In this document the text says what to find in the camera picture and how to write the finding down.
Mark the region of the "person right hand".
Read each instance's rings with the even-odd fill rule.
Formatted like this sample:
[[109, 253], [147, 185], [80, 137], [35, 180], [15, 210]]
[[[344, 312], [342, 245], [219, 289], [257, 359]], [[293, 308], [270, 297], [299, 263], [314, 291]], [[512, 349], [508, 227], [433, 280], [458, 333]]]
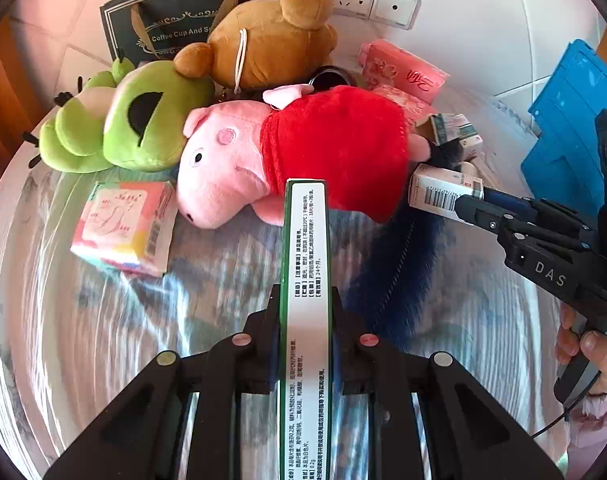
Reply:
[[601, 372], [590, 393], [593, 396], [607, 394], [607, 336], [598, 332], [586, 332], [578, 337], [571, 331], [576, 314], [567, 304], [561, 305], [561, 325], [555, 344], [556, 359], [567, 365], [581, 352]]

